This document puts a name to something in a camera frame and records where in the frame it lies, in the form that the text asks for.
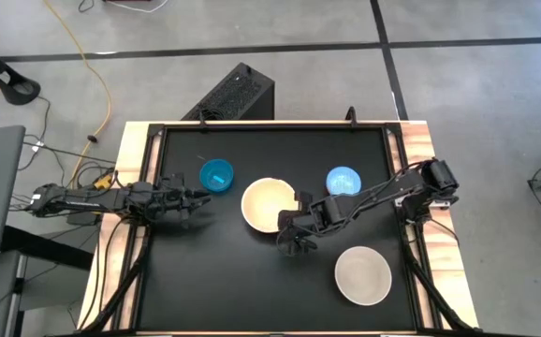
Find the translucent blue plastic bowl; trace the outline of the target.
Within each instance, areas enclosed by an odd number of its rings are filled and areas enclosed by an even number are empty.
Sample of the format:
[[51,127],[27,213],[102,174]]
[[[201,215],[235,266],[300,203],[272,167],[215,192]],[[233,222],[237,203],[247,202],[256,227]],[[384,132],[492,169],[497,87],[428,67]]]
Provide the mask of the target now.
[[224,159],[212,159],[206,162],[199,173],[203,187],[214,193],[226,191],[233,182],[234,170]]

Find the light wooden bowl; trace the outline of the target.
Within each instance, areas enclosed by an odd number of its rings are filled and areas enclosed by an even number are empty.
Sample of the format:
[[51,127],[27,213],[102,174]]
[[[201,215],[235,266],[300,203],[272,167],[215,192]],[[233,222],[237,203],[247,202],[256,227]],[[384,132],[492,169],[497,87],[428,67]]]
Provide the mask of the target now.
[[295,190],[283,180],[262,178],[251,183],[241,197],[241,213],[253,229],[262,233],[279,231],[280,211],[297,211]]

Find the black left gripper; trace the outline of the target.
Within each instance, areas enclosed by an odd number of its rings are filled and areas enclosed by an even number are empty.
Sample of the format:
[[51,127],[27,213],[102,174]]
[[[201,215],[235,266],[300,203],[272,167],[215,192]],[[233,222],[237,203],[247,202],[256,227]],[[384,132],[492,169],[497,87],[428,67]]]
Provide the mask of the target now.
[[176,212],[183,228],[189,227],[186,221],[191,209],[202,207],[212,200],[208,191],[186,187],[182,173],[172,173],[170,176],[161,177],[158,180],[158,187],[163,194],[163,210]]

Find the black computer tower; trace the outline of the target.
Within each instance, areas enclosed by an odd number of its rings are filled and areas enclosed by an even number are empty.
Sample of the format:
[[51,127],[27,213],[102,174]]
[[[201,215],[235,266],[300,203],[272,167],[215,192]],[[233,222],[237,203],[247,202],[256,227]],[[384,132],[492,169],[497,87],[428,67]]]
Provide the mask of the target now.
[[182,120],[273,120],[274,117],[275,81],[239,63]]

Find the grey ceramic bowl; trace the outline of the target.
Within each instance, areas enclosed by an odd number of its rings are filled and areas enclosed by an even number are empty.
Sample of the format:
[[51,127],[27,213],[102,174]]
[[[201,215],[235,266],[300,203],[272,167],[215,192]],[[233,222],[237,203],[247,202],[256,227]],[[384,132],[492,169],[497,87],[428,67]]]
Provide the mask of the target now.
[[359,306],[378,304],[387,297],[392,285],[387,261],[366,246],[342,252],[335,264],[334,278],[342,295]]

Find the black table mat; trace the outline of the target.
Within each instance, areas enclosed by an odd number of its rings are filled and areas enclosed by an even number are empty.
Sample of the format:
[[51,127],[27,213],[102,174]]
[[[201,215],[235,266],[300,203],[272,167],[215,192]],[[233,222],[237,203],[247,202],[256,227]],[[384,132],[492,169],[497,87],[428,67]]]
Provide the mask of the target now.
[[[354,169],[365,187],[389,178],[377,128],[221,130],[167,133],[161,173],[181,173],[190,188],[211,159],[234,169],[230,188],[185,222],[154,226],[141,294],[139,328],[162,331],[412,330],[396,213],[390,204],[364,212],[342,231],[299,256],[281,253],[273,236],[248,226],[241,197],[271,177],[321,199],[338,166]],[[354,246],[379,252],[392,272],[388,295],[358,306],[339,291],[334,266]]]

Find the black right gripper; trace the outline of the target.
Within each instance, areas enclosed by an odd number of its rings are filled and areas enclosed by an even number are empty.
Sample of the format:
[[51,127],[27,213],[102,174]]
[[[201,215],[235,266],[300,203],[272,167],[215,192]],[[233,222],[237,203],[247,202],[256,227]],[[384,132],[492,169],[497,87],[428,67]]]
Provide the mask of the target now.
[[278,243],[287,243],[289,256],[297,256],[303,250],[317,249],[317,244],[305,237],[321,238],[328,235],[328,199],[314,199],[312,194],[303,191],[296,192],[294,199],[298,204],[295,211],[279,211],[279,233],[276,237]]

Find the pale blue upturned bowl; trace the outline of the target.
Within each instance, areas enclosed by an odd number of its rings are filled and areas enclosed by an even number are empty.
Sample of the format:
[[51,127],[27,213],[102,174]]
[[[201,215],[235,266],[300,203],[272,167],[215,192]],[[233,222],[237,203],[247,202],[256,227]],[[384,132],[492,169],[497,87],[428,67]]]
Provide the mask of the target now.
[[361,179],[352,168],[336,167],[326,177],[326,188],[330,195],[354,195],[361,189]]

